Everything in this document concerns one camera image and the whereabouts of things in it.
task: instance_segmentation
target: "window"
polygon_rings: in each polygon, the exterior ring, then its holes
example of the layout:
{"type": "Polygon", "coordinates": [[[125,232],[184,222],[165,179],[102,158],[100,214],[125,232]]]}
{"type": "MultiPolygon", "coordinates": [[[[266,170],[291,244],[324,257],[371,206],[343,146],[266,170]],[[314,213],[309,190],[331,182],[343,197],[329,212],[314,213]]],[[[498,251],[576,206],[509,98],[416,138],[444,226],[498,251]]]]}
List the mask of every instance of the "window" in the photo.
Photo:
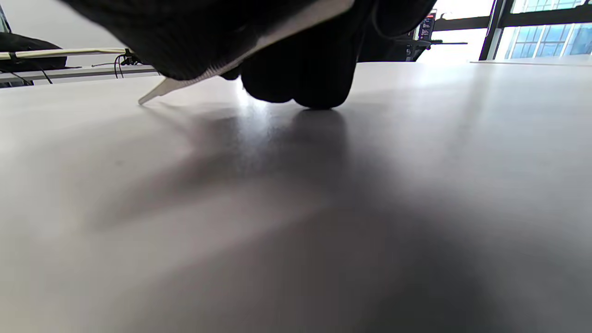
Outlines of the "window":
{"type": "Polygon", "coordinates": [[[489,16],[493,0],[438,0],[434,9],[437,16],[447,20],[454,18],[468,18],[476,16],[489,16]]]}
{"type": "Polygon", "coordinates": [[[516,0],[512,13],[569,9],[587,3],[588,0],[516,0]]]}
{"type": "Polygon", "coordinates": [[[417,62],[421,63],[466,63],[479,60],[487,29],[435,31],[432,39],[447,43],[465,41],[468,45],[433,45],[423,52],[417,62]]]}
{"type": "Polygon", "coordinates": [[[9,33],[10,29],[8,28],[8,23],[6,21],[6,16],[4,16],[4,11],[0,6],[0,32],[9,33]]]}
{"type": "Polygon", "coordinates": [[[506,28],[497,59],[589,55],[592,23],[506,28]]]}

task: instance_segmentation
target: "cable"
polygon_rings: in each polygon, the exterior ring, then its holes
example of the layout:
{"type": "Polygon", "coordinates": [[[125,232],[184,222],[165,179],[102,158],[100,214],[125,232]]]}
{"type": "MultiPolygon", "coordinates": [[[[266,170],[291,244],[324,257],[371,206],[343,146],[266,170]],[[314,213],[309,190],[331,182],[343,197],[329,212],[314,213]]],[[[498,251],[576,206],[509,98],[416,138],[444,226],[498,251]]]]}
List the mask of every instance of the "cable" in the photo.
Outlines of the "cable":
{"type": "Polygon", "coordinates": [[[119,64],[119,73],[121,74],[121,78],[123,79],[123,71],[121,70],[121,58],[125,57],[124,55],[118,55],[117,57],[115,57],[115,61],[113,61],[113,72],[115,72],[115,78],[118,79],[119,76],[117,76],[117,65],[119,64]]]}
{"type": "Polygon", "coordinates": [[[123,79],[123,71],[121,70],[121,59],[119,59],[118,64],[119,64],[119,73],[121,74],[121,78],[123,79]]]}
{"type": "Polygon", "coordinates": [[[115,73],[115,78],[118,79],[119,76],[117,76],[117,59],[119,59],[121,55],[118,55],[117,57],[115,57],[115,61],[113,61],[113,72],[115,73]]]}
{"type": "Polygon", "coordinates": [[[45,73],[43,68],[40,68],[40,69],[41,69],[41,73],[43,73],[43,76],[45,76],[45,78],[47,79],[47,82],[49,82],[49,84],[53,84],[52,80],[49,78],[49,76],[47,76],[47,73],[45,73]]]}
{"type": "Polygon", "coordinates": [[[17,74],[15,74],[14,72],[5,72],[5,71],[1,71],[1,72],[2,72],[2,73],[10,73],[10,74],[12,74],[12,75],[16,76],[17,78],[19,78],[19,79],[21,79],[21,80],[22,80],[22,82],[24,83],[24,85],[25,85],[25,86],[29,86],[29,85],[35,85],[35,84],[33,83],[33,81],[27,81],[27,80],[25,80],[25,79],[24,79],[22,76],[20,76],[20,75],[17,75],[17,74]]]}

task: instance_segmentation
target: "gloved hand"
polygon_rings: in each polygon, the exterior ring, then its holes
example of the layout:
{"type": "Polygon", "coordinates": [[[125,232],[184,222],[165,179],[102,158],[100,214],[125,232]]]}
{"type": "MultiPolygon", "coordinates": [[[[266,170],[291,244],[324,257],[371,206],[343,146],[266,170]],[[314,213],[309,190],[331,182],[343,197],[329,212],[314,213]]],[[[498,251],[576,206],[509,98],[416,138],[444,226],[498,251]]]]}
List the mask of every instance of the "gloved hand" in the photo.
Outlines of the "gloved hand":
{"type": "MultiPolygon", "coordinates": [[[[65,0],[165,76],[189,80],[237,56],[278,17],[323,0],[65,0]]],[[[331,108],[346,99],[364,29],[413,29],[435,0],[355,0],[344,14],[260,50],[222,75],[241,74],[253,97],[331,108]]]]}

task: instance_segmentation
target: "white table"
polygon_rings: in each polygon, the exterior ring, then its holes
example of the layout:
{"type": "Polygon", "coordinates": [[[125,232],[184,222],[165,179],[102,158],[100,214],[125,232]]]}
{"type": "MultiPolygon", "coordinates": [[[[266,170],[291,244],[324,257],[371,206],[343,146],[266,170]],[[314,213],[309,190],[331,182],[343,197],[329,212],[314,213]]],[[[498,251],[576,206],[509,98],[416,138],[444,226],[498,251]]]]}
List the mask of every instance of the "white table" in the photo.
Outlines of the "white table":
{"type": "Polygon", "coordinates": [[[592,69],[0,90],[0,331],[584,332],[592,69]]]}
{"type": "MultiPolygon", "coordinates": [[[[137,73],[156,73],[154,67],[150,65],[136,65],[136,66],[122,66],[121,71],[123,75],[126,74],[137,74],[137,73]]],[[[45,71],[50,79],[65,79],[65,78],[85,78],[90,76],[105,76],[112,75],[115,77],[113,71],[113,65],[111,66],[99,66],[99,67],[82,67],[82,68],[66,68],[66,69],[55,69],[52,71],[45,71]]],[[[34,72],[18,72],[18,76],[30,81],[30,80],[46,80],[42,71],[34,72]]],[[[121,77],[119,67],[117,67],[117,75],[121,77]]],[[[11,73],[0,73],[0,83],[20,81],[11,73]]]]}

